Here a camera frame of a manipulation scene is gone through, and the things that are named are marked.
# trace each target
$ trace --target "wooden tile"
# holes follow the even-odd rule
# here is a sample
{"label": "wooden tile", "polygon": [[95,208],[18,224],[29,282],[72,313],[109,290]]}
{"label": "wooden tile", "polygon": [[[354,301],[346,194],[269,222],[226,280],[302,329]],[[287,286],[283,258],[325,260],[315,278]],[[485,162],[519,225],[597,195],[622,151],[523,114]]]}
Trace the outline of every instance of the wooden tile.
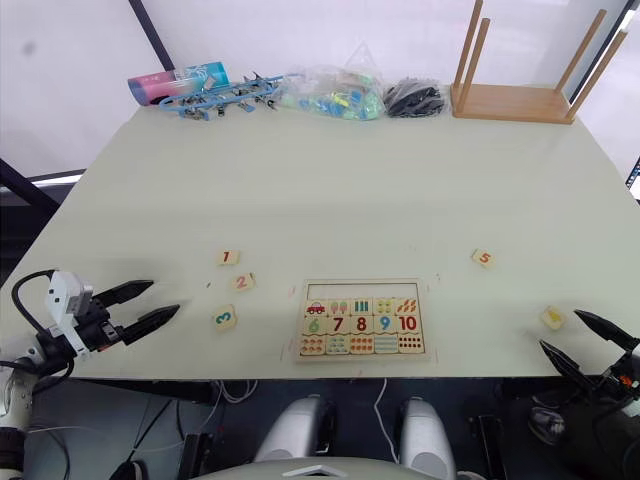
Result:
{"label": "wooden tile", "polygon": [[416,298],[397,298],[394,307],[396,315],[420,314]]}
{"label": "wooden tile", "polygon": [[323,355],[324,351],[324,335],[303,336],[300,339],[300,355]]}
{"label": "wooden tile", "polygon": [[233,287],[233,289],[238,292],[250,290],[255,287],[255,285],[256,281],[255,278],[253,278],[253,273],[244,273],[242,275],[238,275],[231,282],[231,286]]}
{"label": "wooden tile", "polygon": [[494,262],[492,254],[490,254],[486,250],[481,250],[479,248],[474,250],[473,255],[471,255],[471,259],[485,268],[490,268]]}
{"label": "wooden tile", "polygon": [[351,333],[351,317],[329,317],[326,321],[326,331],[329,335]]}
{"label": "wooden tile", "polygon": [[371,355],[373,353],[373,335],[351,335],[349,351],[354,355]]}
{"label": "wooden tile", "polygon": [[351,317],[351,333],[353,335],[373,333],[373,317],[371,315],[356,315]]}
{"label": "wooden tile", "polygon": [[395,315],[374,316],[373,331],[375,333],[396,333],[398,331],[398,317]]}
{"label": "wooden tile", "polygon": [[307,300],[304,308],[305,317],[326,317],[329,315],[328,302],[324,299]]}
{"label": "wooden tile", "polygon": [[398,353],[398,335],[376,335],[374,337],[376,353]]}
{"label": "wooden tile", "polygon": [[327,300],[327,309],[329,310],[329,316],[340,316],[351,314],[351,299],[350,298],[331,298]]}
{"label": "wooden tile", "polygon": [[395,309],[395,298],[374,298],[373,314],[374,315],[393,315]]}
{"label": "wooden tile", "polygon": [[240,250],[223,250],[218,254],[218,265],[235,265],[240,261]]}
{"label": "wooden tile", "polygon": [[303,335],[324,335],[327,331],[327,317],[304,317]]}
{"label": "wooden tile", "polygon": [[349,335],[326,335],[325,343],[327,355],[346,355],[351,346]]}
{"label": "wooden tile", "polygon": [[233,305],[223,305],[213,314],[213,321],[216,324],[216,330],[223,331],[228,330],[236,326],[238,323],[238,317],[233,308]]}
{"label": "wooden tile", "polygon": [[419,315],[398,315],[398,333],[418,333],[422,331]]}
{"label": "wooden tile", "polygon": [[419,333],[398,335],[398,351],[400,353],[424,353],[424,341]]}
{"label": "wooden tile", "polygon": [[373,299],[351,299],[351,315],[373,315]]}
{"label": "wooden tile", "polygon": [[564,325],[567,317],[557,308],[547,307],[545,311],[540,314],[540,320],[542,320],[550,329],[558,330],[562,325]]}

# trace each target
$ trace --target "number 3 tile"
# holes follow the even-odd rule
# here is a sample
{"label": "number 3 tile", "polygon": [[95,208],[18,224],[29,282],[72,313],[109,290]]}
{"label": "number 3 tile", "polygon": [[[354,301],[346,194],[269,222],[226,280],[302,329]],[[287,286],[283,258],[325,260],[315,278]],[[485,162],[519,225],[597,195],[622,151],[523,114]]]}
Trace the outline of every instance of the number 3 tile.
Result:
{"label": "number 3 tile", "polygon": [[216,330],[223,331],[233,328],[238,323],[238,317],[233,305],[224,305],[215,311],[213,321],[216,324]]}

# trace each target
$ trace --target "number 2 tile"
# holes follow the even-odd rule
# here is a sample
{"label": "number 2 tile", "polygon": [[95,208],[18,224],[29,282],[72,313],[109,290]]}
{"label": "number 2 tile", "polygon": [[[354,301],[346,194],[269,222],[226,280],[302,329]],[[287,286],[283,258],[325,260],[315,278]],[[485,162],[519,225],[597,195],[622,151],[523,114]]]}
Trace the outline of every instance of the number 2 tile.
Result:
{"label": "number 2 tile", "polygon": [[244,273],[242,275],[238,275],[231,281],[231,286],[234,290],[238,292],[244,292],[245,290],[250,290],[255,287],[256,282],[253,278],[253,273]]}

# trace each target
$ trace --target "plastic bag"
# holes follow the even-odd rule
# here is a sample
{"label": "plastic bag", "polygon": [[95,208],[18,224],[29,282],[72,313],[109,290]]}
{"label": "plastic bag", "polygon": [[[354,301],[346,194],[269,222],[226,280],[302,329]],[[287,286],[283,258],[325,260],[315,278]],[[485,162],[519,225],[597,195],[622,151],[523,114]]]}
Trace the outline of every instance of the plastic bag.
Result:
{"label": "plastic bag", "polygon": [[379,74],[363,44],[345,68],[295,69],[276,93],[282,106],[346,120],[372,120],[384,112]]}
{"label": "plastic bag", "polygon": [[435,80],[405,78],[384,94],[390,117],[431,117],[448,110],[447,90]]}

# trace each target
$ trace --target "number 9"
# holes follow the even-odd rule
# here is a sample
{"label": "number 9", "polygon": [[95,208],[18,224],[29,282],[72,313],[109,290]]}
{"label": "number 9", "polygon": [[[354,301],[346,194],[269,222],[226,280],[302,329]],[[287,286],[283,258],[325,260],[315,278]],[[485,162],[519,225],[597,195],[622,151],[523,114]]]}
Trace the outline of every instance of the number 9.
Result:
{"label": "number 9", "polygon": [[380,317],[380,323],[382,324],[382,329],[387,330],[391,325],[391,319],[389,317]]}

